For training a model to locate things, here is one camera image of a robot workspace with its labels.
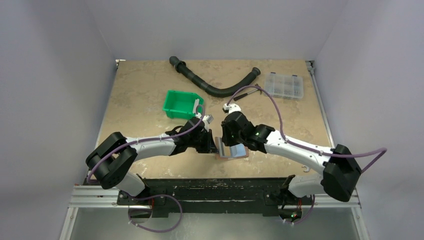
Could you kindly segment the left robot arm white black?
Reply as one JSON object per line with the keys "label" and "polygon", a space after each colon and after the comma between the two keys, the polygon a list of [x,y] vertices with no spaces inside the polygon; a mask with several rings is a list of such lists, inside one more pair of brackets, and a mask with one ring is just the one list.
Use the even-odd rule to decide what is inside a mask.
{"label": "left robot arm white black", "polygon": [[149,199],[148,186],[140,175],[130,172],[132,164],[151,157],[174,156],[188,148],[199,154],[218,153],[209,124],[197,117],[154,137],[125,137],[114,132],[88,155],[85,163],[103,189],[118,188],[142,205]]}

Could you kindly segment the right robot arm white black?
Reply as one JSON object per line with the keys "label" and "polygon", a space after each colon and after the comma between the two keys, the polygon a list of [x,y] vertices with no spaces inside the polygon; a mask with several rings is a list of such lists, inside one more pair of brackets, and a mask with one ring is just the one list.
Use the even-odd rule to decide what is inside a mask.
{"label": "right robot arm white black", "polygon": [[242,144],[251,151],[282,156],[316,172],[316,175],[294,176],[280,191],[284,202],[292,204],[301,197],[323,193],[340,202],[351,199],[363,171],[346,146],[310,144],[282,136],[271,126],[253,125],[241,111],[227,110],[226,114],[221,122],[221,139],[226,146]]}

